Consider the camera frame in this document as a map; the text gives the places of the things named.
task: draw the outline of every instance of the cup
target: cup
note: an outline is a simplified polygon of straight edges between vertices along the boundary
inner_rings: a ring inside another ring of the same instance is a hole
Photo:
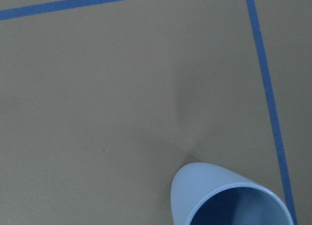
[[[176,173],[171,209],[175,225],[293,225],[273,192],[207,163],[191,163]]]

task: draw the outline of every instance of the blue cup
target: blue cup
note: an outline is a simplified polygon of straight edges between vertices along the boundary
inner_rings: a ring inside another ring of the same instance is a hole
[[[191,163],[171,187],[175,225],[293,225],[281,199],[220,166]]]

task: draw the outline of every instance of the blue tape strip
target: blue tape strip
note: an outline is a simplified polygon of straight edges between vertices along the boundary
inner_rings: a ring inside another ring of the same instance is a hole
[[[121,0],[60,0],[14,9],[0,10],[0,21],[115,1]]]
[[[269,110],[269,115],[270,115],[270,120],[271,120],[271,126],[272,126],[272,131],[273,131],[273,136],[274,136],[274,142],[275,142],[275,148],[276,148],[276,153],[277,153],[277,158],[278,158],[278,163],[279,163],[280,174],[281,174],[283,188],[284,188],[286,205],[287,205],[289,212],[292,215],[293,223],[297,225],[298,222],[297,222],[297,216],[296,216],[296,211],[295,211],[294,202],[293,202],[292,186],[291,186],[291,181],[290,181],[289,173],[288,173],[282,133],[281,133],[281,128],[280,128],[279,120],[278,120],[273,87],[272,87],[272,82],[271,82],[271,77],[270,77],[270,72],[269,72],[269,65],[268,65],[265,47],[264,47],[264,43],[263,43],[261,31],[260,31],[260,23],[259,23],[259,19],[257,15],[257,9],[256,9],[254,0],[246,0],[246,2],[247,2],[251,26],[253,29],[254,42],[257,48],[265,95],[267,98],[267,105],[268,105],[268,110]]]

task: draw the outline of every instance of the gray tabletop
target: gray tabletop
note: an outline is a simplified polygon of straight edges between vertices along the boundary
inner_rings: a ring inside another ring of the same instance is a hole
[[[312,2],[256,3],[309,225]],[[171,225],[172,178],[197,161],[283,199],[245,0],[127,0],[1,21],[0,32],[0,224]]]

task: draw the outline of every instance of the cup rim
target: cup rim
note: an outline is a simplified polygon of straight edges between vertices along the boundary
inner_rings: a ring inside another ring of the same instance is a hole
[[[282,208],[283,212],[285,213],[285,216],[289,222],[288,225],[293,225],[293,220],[292,217],[290,215],[290,212],[288,211],[287,207],[285,206],[285,204],[283,203],[283,201],[272,191],[270,191],[269,189],[267,189],[266,187],[263,187],[259,184],[255,184],[255,183],[246,183],[246,182],[241,182],[241,183],[232,183],[232,184],[227,184],[227,185],[223,185],[221,187],[218,187],[214,190],[212,190],[211,192],[207,193],[192,209],[192,211],[190,212],[190,214],[187,217],[186,223],[185,225],[190,225],[192,222],[193,217],[195,216],[195,214],[197,213],[197,211],[202,207],[202,205],[208,201],[211,197],[215,196],[216,194],[223,192],[225,190],[228,189],[233,189],[233,188],[252,188],[252,189],[256,189],[259,190],[261,192],[266,193],[267,195],[271,196],[277,203],[278,205]]]

